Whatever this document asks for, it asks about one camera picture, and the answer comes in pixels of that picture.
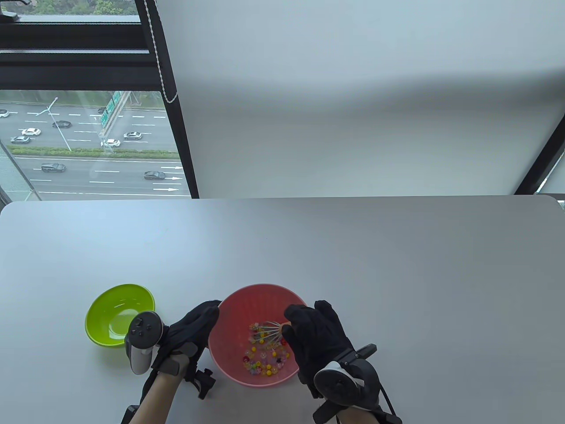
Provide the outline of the person's right hand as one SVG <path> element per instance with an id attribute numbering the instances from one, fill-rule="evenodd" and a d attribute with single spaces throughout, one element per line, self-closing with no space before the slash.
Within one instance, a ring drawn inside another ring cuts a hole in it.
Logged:
<path id="1" fill-rule="evenodd" d="M 285 309 L 284 317 L 288 324 L 282 326 L 281 335 L 294 353 L 298 378 L 313 398 L 322 398 L 313 383 L 314 376 L 354 347 L 337 313 L 324 299 L 315 301 L 313 307 L 291 304 Z"/>

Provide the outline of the person's left hand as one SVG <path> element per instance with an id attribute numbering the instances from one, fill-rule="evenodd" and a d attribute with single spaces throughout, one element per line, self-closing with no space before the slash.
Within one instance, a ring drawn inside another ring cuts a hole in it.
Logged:
<path id="1" fill-rule="evenodd" d="M 182 319 L 174 324 L 164 327 L 164 332 L 159 340 L 157 356 L 152 368 L 162 370 L 163 364 L 173 360 L 175 355 L 183 355 L 184 345 L 194 345 L 189 355 L 186 367 L 180 366 L 178 371 L 186 380 L 191 380 L 196 375 L 198 361 L 206 347 L 208 339 L 219 318 L 219 305 L 222 301 L 214 299 L 200 303 Z"/>

